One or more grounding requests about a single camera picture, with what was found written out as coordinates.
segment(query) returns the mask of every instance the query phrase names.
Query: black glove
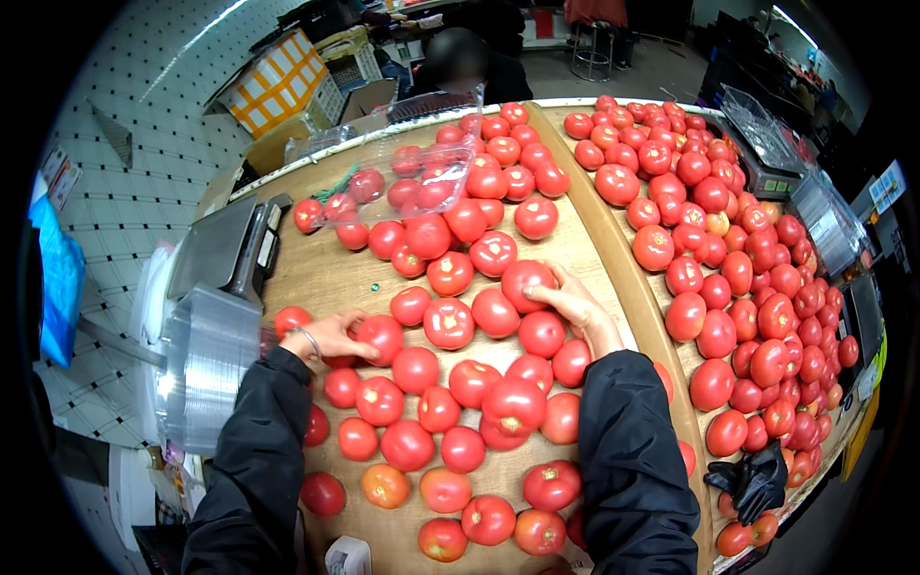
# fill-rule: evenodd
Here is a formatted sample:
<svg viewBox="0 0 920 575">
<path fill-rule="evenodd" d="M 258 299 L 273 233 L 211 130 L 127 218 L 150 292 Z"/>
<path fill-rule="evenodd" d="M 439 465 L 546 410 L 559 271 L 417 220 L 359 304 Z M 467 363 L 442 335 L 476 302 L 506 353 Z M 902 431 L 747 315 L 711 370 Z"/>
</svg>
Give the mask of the black glove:
<svg viewBox="0 0 920 575">
<path fill-rule="evenodd" d="M 786 499 L 786 461 L 779 441 L 773 440 L 756 454 L 745 454 L 737 464 L 715 461 L 703 481 L 731 495 L 738 521 L 749 525 L 768 509 L 775 509 Z"/>
</svg>

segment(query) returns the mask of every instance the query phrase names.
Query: blue plastic bag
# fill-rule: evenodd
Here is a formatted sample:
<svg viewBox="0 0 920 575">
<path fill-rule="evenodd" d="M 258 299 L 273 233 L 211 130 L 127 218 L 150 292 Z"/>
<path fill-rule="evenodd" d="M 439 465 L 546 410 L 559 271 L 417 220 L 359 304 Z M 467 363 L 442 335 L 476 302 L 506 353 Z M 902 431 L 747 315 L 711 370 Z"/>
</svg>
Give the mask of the blue plastic bag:
<svg viewBox="0 0 920 575">
<path fill-rule="evenodd" d="M 83 250 L 58 226 L 48 196 L 43 195 L 29 207 L 32 226 L 39 228 L 42 279 L 44 280 L 41 352 L 54 362 L 70 367 L 74 357 L 76 322 L 83 301 L 83 278 L 86 264 Z"/>
</svg>

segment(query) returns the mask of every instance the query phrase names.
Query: white tiled wall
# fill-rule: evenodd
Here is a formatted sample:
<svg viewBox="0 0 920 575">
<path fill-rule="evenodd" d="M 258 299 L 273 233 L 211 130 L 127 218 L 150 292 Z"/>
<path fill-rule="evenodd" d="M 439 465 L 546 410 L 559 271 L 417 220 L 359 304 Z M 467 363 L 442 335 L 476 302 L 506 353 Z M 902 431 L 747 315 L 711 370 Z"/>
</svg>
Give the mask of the white tiled wall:
<svg viewBox="0 0 920 575">
<path fill-rule="evenodd" d="M 207 182 L 242 157 L 250 136 L 229 115 L 203 116 L 203 105 L 275 28 L 276 17 L 301 3 L 134 0 L 87 56 L 50 138 L 84 171 L 59 221 L 84 250 L 81 312 L 90 321 L 125 332 L 141 267 L 156 243 L 178 242 Z M 106 142 L 88 101 L 132 132 L 132 168 Z M 74 355 L 66 370 L 35 364 L 55 420 L 101 441 L 140 445 L 134 363 L 80 332 Z"/>
</svg>

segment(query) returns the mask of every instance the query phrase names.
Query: person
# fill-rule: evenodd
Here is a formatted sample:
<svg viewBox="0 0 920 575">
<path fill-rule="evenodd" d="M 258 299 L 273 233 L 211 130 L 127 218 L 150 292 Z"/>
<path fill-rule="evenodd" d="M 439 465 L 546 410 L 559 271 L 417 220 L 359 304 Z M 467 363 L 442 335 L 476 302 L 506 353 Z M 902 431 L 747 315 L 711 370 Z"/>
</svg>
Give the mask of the person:
<svg viewBox="0 0 920 575">
<path fill-rule="evenodd" d="M 699 505 L 687 483 L 661 379 L 646 356 L 623 347 L 614 320 L 581 282 L 542 260 L 558 288 L 524 295 L 555 307 L 584 339 L 579 419 L 582 529 L 594 573 L 696 573 Z M 312 379 L 306 364 L 377 350 L 352 341 L 367 315 L 336 314 L 303 326 L 256 362 L 210 463 L 208 492 L 190 524 L 184 573 L 290 573 Z"/>
</svg>

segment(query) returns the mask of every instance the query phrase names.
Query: person in red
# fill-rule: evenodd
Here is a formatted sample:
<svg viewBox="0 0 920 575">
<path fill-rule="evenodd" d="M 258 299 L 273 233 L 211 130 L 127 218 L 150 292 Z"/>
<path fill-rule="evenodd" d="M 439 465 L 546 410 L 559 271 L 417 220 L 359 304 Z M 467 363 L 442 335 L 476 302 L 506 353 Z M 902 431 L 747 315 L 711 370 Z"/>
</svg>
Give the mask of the person in red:
<svg viewBox="0 0 920 575">
<path fill-rule="evenodd" d="M 602 20 L 616 28 L 614 39 L 614 63 L 617 70 L 629 70 L 632 65 L 627 56 L 629 21 L 626 0 L 566 0 L 566 22 L 577 33 L 579 25 L 591 26 Z"/>
</svg>

